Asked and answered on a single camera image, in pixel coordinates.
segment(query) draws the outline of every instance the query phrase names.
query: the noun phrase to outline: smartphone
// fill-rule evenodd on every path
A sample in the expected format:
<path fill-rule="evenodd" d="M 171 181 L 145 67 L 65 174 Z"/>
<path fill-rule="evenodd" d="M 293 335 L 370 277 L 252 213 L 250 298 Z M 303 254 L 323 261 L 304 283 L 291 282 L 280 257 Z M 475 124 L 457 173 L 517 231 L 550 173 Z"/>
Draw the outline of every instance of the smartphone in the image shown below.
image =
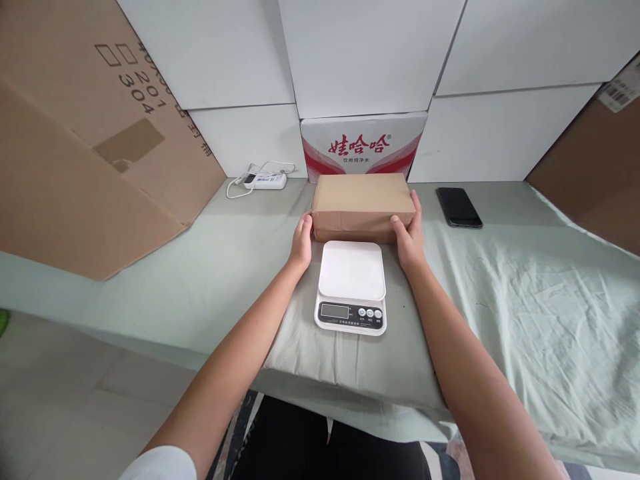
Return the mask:
<path fill-rule="evenodd" d="M 436 189 L 442 212 L 447 223 L 452 227 L 482 228 L 482 220 L 478 216 L 467 192 L 460 188 Z"/>

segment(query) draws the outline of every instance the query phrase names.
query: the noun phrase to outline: power adapter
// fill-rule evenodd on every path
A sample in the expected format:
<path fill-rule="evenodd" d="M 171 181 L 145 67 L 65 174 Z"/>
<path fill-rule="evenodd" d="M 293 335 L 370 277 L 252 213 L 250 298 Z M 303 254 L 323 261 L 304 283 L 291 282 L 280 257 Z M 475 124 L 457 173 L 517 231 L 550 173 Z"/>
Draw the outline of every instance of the power adapter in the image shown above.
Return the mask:
<path fill-rule="evenodd" d="M 256 175 L 250 173 L 243 181 L 247 190 L 282 190 L 287 184 L 287 176 L 284 172 L 272 175 Z"/>

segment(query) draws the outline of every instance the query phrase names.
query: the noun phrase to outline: large cardboard box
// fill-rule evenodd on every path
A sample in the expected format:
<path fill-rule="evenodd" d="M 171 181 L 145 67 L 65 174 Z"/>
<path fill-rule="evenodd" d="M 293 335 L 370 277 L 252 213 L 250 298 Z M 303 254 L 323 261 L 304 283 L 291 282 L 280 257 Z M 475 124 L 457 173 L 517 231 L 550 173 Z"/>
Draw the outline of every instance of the large cardboard box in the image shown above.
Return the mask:
<path fill-rule="evenodd" d="M 102 280 L 225 175 L 115 0 L 6 0 L 0 179 L 0 250 Z"/>
<path fill-rule="evenodd" d="M 311 216 L 318 242 L 395 243 L 390 218 L 409 226 L 415 207 L 402 173 L 321 175 Z"/>
<path fill-rule="evenodd" d="M 309 181 L 344 173 L 401 172 L 407 178 L 426 121 L 422 111 L 302 120 Z"/>
<path fill-rule="evenodd" d="M 608 83 L 526 180 L 581 227 L 640 255 L 640 56 Z"/>

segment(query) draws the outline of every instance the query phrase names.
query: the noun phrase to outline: kitchen scale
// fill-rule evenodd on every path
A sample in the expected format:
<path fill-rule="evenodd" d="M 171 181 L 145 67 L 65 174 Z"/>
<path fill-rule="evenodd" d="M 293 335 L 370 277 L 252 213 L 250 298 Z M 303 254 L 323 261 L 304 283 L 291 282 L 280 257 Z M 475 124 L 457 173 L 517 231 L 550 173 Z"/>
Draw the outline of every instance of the kitchen scale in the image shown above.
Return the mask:
<path fill-rule="evenodd" d="M 320 328 L 382 335 L 387 329 L 386 293 L 382 250 L 378 245 L 326 242 L 313 316 Z"/>

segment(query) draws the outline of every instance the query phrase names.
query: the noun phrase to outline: tiled floor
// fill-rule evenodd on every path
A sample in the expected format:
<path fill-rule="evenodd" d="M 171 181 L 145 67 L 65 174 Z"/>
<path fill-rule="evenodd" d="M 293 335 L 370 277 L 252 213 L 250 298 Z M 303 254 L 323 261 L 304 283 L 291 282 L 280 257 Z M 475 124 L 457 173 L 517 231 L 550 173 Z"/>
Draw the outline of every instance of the tiled floor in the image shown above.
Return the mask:
<path fill-rule="evenodd" d="M 14 314 L 0 339 L 0 480 L 118 478 L 194 374 Z"/>

